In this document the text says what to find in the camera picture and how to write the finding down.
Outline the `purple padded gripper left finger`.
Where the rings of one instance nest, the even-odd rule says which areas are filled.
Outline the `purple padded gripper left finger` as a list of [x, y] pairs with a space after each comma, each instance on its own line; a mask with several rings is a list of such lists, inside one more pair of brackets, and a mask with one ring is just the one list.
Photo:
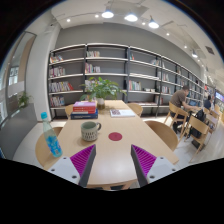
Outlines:
[[96, 156], [93, 144], [71, 157], [63, 156], [48, 171], [81, 187], [86, 187]]

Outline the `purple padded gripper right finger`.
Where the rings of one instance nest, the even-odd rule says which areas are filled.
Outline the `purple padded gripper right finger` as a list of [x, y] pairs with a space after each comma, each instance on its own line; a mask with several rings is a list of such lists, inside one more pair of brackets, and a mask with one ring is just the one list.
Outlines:
[[164, 156], [156, 157], [136, 145], [131, 145], [131, 157], [141, 187], [177, 171]]

